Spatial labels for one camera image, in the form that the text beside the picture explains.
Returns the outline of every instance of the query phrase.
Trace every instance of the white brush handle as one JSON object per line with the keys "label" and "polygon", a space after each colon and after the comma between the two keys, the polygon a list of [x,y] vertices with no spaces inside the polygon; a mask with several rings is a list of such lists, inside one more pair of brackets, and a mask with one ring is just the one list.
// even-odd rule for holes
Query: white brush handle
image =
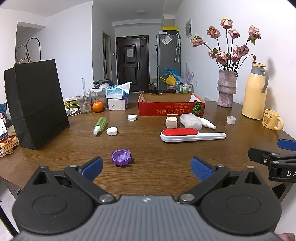
{"label": "white brush handle", "polygon": [[186,142],[186,141],[203,141],[203,140],[219,140],[225,139],[226,134],[218,133],[198,133],[197,135],[189,136],[166,136],[161,132],[160,138],[164,142]]}

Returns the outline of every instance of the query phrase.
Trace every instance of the yellow insulated kettle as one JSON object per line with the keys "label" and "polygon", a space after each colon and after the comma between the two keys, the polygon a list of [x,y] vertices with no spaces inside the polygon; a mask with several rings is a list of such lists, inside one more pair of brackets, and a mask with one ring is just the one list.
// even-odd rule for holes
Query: yellow insulated kettle
{"label": "yellow insulated kettle", "polygon": [[268,85],[268,72],[264,67],[264,64],[252,63],[244,94],[242,114],[255,120],[261,120],[264,114]]}

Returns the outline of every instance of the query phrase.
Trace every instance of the refrigerator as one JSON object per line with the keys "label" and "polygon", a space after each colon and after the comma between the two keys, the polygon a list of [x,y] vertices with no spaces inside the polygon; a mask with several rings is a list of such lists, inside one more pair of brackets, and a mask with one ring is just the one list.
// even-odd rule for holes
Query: refrigerator
{"label": "refrigerator", "polygon": [[164,69],[175,69],[180,74],[181,69],[181,59],[178,62],[178,56],[175,62],[175,54],[177,47],[178,36],[170,35],[172,40],[165,45],[161,40],[167,35],[158,34],[156,36],[156,52],[157,52],[157,89],[166,90],[167,86],[159,78],[164,75],[167,71]]}

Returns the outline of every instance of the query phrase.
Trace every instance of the red cardboard box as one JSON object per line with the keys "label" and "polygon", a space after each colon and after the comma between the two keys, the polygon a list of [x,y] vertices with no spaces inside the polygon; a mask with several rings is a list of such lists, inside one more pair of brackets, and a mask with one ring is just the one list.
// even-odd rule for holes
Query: red cardboard box
{"label": "red cardboard box", "polygon": [[141,93],[138,99],[140,116],[182,115],[203,116],[205,102],[191,93]]}

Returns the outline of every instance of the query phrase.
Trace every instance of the vase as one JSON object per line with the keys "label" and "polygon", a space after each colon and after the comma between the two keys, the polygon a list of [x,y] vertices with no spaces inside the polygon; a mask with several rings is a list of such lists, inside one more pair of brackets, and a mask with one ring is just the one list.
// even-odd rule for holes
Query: vase
{"label": "vase", "polygon": [[218,105],[231,108],[233,95],[237,92],[237,73],[219,70],[217,90],[219,91]]}

